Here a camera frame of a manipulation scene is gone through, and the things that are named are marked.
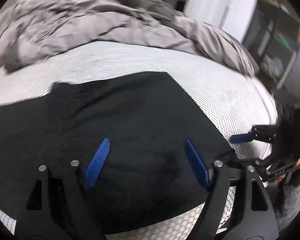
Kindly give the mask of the black pants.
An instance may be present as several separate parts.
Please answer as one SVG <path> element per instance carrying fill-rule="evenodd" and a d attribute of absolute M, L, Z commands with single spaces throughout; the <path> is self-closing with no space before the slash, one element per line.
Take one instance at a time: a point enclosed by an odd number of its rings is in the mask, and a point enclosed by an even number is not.
<path fill-rule="evenodd" d="M 234 152 L 166 73 L 57 83 L 46 96 L 0 107 L 0 210 L 19 219 L 45 165 L 59 215 L 62 177 L 77 160 L 85 202 L 105 233 L 173 218 L 207 197 L 187 160 L 187 141 L 206 166 Z"/>

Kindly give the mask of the dark glass wardrobe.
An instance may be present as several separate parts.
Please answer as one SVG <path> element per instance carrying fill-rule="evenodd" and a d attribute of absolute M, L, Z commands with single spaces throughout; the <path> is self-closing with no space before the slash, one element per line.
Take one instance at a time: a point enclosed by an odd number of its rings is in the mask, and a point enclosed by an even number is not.
<path fill-rule="evenodd" d="M 300 17 L 288 0 L 257 0 L 243 46 L 267 90 L 300 88 Z"/>

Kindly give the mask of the white curtain right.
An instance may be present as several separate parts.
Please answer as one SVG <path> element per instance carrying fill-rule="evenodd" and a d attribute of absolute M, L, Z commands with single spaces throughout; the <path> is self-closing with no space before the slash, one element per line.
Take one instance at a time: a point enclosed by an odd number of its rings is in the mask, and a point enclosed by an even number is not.
<path fill-rule="evenodd" d="M 242 42 L 257 0 L 187 0 L 184 14 L 218 27 Z"/>

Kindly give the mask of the grey duvet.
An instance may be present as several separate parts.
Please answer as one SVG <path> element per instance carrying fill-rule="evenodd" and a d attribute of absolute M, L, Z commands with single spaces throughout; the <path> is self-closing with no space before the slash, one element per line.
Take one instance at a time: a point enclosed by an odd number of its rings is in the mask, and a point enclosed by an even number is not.
<path fill-rule="evenodd" d="M 36 0 L 0 14 L 0 67 L 9 72 L 93 41 L 200 55 L 248 76 L 259 70 L 234 37 L 176 10 L 167 21 L 117 0 Z"/>

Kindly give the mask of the white patterned mattress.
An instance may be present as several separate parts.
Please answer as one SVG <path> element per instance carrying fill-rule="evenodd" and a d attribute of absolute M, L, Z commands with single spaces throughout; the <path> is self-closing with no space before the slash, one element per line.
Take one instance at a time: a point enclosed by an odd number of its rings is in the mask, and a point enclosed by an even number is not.
<path fill-rule="evenodd" d="M 181 51 L 102 41 L 12 74 L 0 68 L 0 106 L 45 96 L 55 82 L 77 84 L 145 71 L 168 73 L 226 138 L 277 119 L 274 99 L 256 77 Z"/>

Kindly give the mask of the dark grey pillow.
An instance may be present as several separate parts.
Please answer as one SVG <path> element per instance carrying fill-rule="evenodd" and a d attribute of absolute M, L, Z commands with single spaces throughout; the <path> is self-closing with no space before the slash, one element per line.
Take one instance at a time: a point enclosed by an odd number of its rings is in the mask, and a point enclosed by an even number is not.
<path fill-rule="evenodd" d="M 163 2 L 162 0 L 117 0 L 123 5 L 132 7 L 135 9 L 145 9 L 149 12 L 153 12 L 156 15 L 159 15 L 160 18 L 167 21 L 174 20 L 174 8 Z"/>

